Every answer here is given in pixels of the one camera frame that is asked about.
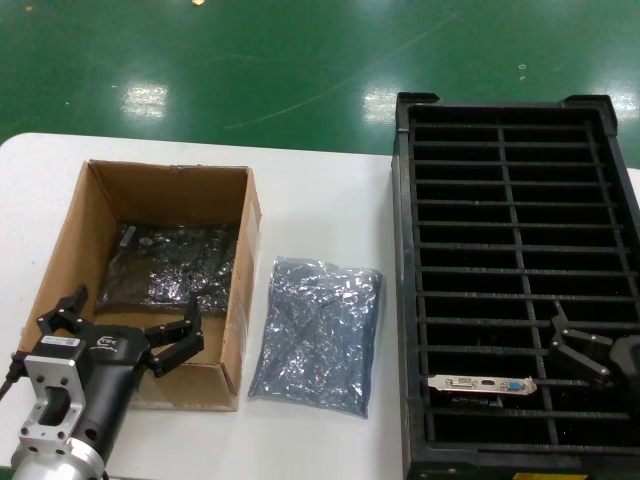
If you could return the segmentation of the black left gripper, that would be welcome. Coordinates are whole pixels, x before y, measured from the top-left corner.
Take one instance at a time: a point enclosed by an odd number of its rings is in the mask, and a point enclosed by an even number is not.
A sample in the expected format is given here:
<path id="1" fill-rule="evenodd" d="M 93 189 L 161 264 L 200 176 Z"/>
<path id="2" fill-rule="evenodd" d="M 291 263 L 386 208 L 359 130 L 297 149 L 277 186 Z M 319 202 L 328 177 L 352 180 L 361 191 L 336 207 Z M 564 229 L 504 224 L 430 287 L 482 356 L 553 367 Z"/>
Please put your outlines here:
<path id="1" fill-rule="evenodd" d="M 81 284 L 71 295 L 40 315 L 36 325 L 40 343 L 59 330 L 88 344 L 91 375 L 83 386 L 85 407 L 74 437 L 109 456 L 130 401 L 137 392 L 146 366 L 155 378 L 170 373 L 204 349 L 198 296 L 187 303 L 182 320 L 146 329 L 96 325 L 81 315 L 88 289 Z"/>

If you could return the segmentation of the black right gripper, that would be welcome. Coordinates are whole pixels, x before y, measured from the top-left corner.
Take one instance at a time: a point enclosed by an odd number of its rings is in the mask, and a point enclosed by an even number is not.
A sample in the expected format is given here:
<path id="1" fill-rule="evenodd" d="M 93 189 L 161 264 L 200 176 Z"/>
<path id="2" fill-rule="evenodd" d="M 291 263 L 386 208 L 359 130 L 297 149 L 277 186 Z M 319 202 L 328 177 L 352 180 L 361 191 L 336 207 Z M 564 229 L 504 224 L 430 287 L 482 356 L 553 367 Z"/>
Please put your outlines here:
<path id="1" fill-rule="evenodd" d="M 549 345 L 549 361 L 572 378 L 603 389 L 613 382 L 629 398 L 639 397 L 639 338 L 609 337 L 576 330 L 557 300 L 551 323 L 554 334 Z"/>

